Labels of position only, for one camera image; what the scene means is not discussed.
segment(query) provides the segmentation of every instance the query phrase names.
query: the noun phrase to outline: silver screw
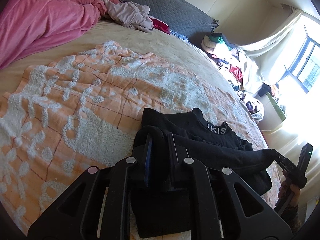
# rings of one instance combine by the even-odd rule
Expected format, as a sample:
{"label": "silver screw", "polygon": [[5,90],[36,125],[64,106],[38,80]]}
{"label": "silver screw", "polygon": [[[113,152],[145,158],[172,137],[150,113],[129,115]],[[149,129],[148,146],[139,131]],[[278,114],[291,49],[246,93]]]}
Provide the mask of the silver screw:
{"label": "silver screw", "polygon": [[135,163],[136,162],[136,158],[135,157],[128,157],[126,158],[126,163]]}
{"label": "silver screw", "polygon": [[222,169],[222,173],[223,173],[223,174],[226,174],[226,175],[230,175],[230,174],[232,173],[232,170],[229,169],[229,168],[223,168],[223,169]]}
{"label": "silver screw", "polygon": [[190,158],[190,157],[187,157],[187,158],[184,159],[184,162],[185,162],[186,164],[192,164],[192,163],[195,162],[195,160],[192,159],[192,158]]}
{"label": "silver screw", "polygon": [[91,166],[91,167],[88,169],[88,172],[89,172],[90,174],[95,174],[95,173],[98,172],[98,168],[95,167],[95,166]]}

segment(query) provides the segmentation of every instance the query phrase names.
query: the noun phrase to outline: triangular cutout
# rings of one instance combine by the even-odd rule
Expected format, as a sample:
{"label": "triangular cutout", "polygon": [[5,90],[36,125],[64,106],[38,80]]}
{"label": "triangular cutout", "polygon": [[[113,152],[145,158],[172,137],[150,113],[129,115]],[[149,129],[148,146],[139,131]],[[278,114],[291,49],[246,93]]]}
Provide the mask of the triangular cutout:
{"label": "triangular cutout", "polygon": [[234,187],[246,217],[263,211],[263,206],[240,183],[235,183]]}
{"label": "triangular cutout", "polygon": [[74,191],[69,195],[65,202],[58,208],[61,213],[67,214],[71,217],[75,217],[77,210],[82,199],[82,195],[85,189],[85,183],[82,182]]}

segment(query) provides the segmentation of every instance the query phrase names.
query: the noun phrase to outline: gray quilted fabric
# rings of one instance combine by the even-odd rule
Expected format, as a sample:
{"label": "gray quilted fabric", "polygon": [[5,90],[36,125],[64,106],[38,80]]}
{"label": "gray quilted fabric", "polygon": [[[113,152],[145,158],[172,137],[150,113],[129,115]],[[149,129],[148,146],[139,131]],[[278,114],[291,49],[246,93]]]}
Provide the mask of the gray quilted fabric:
{"label": "gray quilted fabric", "polygon": [[201,41],[210,34],[213,19],[185,0],[124,0],[150,7],[150,15],[167,23],[173,31],[188,37],[201,48]]}

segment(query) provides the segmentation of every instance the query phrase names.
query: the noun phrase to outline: blue patterned cloth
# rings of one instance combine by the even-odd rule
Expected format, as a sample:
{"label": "blue patterned cloth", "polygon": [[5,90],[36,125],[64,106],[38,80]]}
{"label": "blue patterned cloth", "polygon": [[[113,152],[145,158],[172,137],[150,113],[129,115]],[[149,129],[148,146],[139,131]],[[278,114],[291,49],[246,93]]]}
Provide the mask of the blue patterned cloth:
{"label": "blue patterned cloth", "polygon": [[173,36],[176,36],[177,38],[179,38],[180,40],[185,41],[186,43],[190,43],[190,41],[188,40],[188,38],[180,33],[174,32],[173,30],[170,30],[170,34]]}

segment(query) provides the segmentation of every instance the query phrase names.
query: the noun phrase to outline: sheer curtain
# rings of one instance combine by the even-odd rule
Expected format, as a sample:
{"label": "sheer curtain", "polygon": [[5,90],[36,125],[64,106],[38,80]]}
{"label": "sheer curtain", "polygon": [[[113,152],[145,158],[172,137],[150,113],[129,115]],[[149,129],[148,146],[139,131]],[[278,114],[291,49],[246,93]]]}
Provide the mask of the sheer curtain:
{"label": "sheer curtain", "polygon": [[240,46],[250,59],[258,66],[257,75],[267,85],[278,82],[277,77],[271,74],[276,66],[276,60],[284,47],[288,44],[295,24],[299,21],[303,11],[292,8],[292,13],[269,37],[252,44]]}
{"label": "sheer curtain", "polygon": [[302,98],[295,98],[289,104],[286,120],[274,130],[262,131],[268,146],[276,149],[295,164],[298,164],[301,148],[307,142],[314,147],[306,172],[308,182],[301,191],[301,207],[314,196],[320,195],[319,91],[320,79],[317,80],[308,94],[305,94]]}

